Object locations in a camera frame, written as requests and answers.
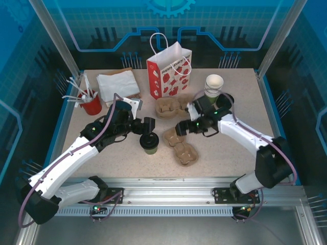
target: gear logo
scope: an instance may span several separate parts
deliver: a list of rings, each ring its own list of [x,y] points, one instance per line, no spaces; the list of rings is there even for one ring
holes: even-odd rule
[[[144,0],[144,2],[153,14],[170,18],[172,15],[177,17],[178,14],[184,14],[184,10],[189,10],[195,0]]]
[[[28,0],[0,0],[0,7],[5,6],[11,17],[22,24],[27,21],[30,15],[30,5]]]

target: white napkin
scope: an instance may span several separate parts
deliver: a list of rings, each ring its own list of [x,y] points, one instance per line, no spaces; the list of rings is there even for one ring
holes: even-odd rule
[[[127,97],[139,93],[139,87],[131,70],[115,75],[98,75],[101,98],[104,102],[113,101],[113,94]]]

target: green cup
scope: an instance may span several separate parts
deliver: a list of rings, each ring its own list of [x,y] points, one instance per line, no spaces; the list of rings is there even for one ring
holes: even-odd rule
[[[209,99],[211,104],[214,104],[218,98],[218,97],[209,97],[208,95],[206,95],[206,97]]]
[[[144,134],[140,137],[139,143],[148,155],[152,155],[158,150],[159,137],[155,133]]]

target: red cup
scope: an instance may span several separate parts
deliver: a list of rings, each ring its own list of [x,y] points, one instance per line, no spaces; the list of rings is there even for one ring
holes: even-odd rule
[[[101,112],[101,110],[102,110],[102,105],[101,105],[101,102],[100,102],[99,94],[97,94],[95,99],[93,99],[91,102],[80,104],[80,106],[83,107],[85,109],[86,113],[91,115],[91,116],[99,114]]]

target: glass panel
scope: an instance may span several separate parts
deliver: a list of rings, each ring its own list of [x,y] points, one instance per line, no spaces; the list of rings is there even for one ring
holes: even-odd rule
[[[304,185],[327,183],[327,9],[309,0],[268,69],[285,135]]]
[[[145,60],[153,55],[149,37],[154,32],[164,33],[169,45],[179,41],[191,49],[194,68],[258,68],[292,3],[45,1],[80,69],[141,67],[125,58],[141,58],[145,68]],[[162,41],[159,50],[165,47]]]
[[[1,244],[13,244],[20,207],[14,181],[45,162],[67,90],[59,72],[69,71],[28,1],[1,4],[0,234]]]

